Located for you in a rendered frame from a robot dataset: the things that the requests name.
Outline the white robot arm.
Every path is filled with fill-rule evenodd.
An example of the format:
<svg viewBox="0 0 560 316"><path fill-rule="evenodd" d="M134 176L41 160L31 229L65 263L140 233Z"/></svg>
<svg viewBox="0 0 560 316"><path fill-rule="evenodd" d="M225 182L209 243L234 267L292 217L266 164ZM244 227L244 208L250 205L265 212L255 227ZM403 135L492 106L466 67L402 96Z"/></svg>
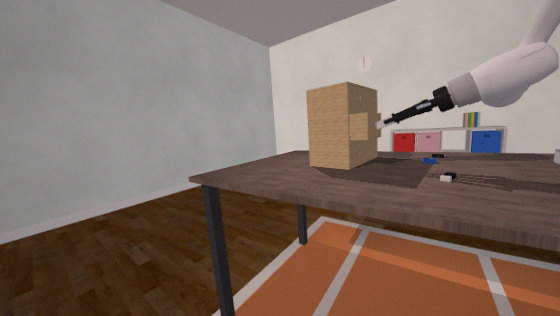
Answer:
<svg viewBox="0 0 560 316"><path fill-rule="evenodd" d="M555 72L559 68L558 53L547 41L559 23L560 0L545 0L516 49L448 81L446 88L454 106L479 101L492 107L511 105L530 85Z"/></svg>

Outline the light wooden chest of drawers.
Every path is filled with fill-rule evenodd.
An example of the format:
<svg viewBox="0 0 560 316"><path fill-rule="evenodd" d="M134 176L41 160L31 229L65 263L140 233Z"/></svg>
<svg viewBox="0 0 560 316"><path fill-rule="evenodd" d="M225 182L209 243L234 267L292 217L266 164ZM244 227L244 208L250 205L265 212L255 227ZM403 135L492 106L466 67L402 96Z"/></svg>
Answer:
<svg viewBox="0 0 560 316"><path fill-rule="evenodd" d="M348 85L377 90L343 82L306 91L310 166L350 170Z"/></svg>

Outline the light brown wooden drawer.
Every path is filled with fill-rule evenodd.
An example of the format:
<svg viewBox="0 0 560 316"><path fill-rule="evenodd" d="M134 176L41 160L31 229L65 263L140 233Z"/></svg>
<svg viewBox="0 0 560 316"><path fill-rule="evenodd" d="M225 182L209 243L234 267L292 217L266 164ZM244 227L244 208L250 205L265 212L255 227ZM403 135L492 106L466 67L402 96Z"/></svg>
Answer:
<svg viewBox="0 0 560 316"><path fill-rule="evenodd" d="M372 159L376 156L377 156L377 138L371 140L365 140L365 161Z"/></svg>
<svg viewBox="0 0 560 316"><path fill-rule="evenodd" d="M348 102L349 112L364 112L364 89L348 85Z"/></svg>
<svg viewBox="0 0 560 316"><path fill-rule="evenodd" d="M377 92L365 89L365 112L377 113Z"/></svg>
<svg viewBox="0 0 560 316"><path fill-rule="evenodd" d="M365 162L365 141L351 141L350 145L350 168Z"/></svg>
<svg viewBox="0 0 560 316"><path fill-rule="evenodd" d="M381 120L381 113L349 114L349 140L371 140L381 137L381 129L376 130L375 122Z"/></svg>

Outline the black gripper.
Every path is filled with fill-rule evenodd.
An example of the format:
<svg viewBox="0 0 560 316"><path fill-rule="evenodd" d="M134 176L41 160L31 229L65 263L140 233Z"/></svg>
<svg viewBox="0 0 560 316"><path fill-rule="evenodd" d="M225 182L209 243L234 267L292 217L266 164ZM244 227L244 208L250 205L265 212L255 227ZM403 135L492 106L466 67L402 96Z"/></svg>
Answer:
<svg viewBox="0 0 560 316"><path fill-rule="evenodd" d="M418 104L415 104L412 107L409 107L409 108L407 108L407 109L405 109L401 112L398 112L396 114L392 113L393 116L390 116L390 117L387 117L383 120L375 122L376 130L387 127L390 124L392 125L393 123L399 124L398 120L401 121L401 119L403 119L403 118L407 119L407 118L413 117L415 115L420 115L420 114L423 114L425 112L430 112L430 111L432 111L431 108L435 107L435 105L437 105L437 107L439 108L439 110L441 112L445 112L445 111L453 109L455 107L452 100L451 100L451 97L448 93L448 90L447 90L446 86L442 86L442 87L434 90L433 91L433 96L434 96L434 99L431 99L431 100L425 99L425 100L419 102Z"/></svg>

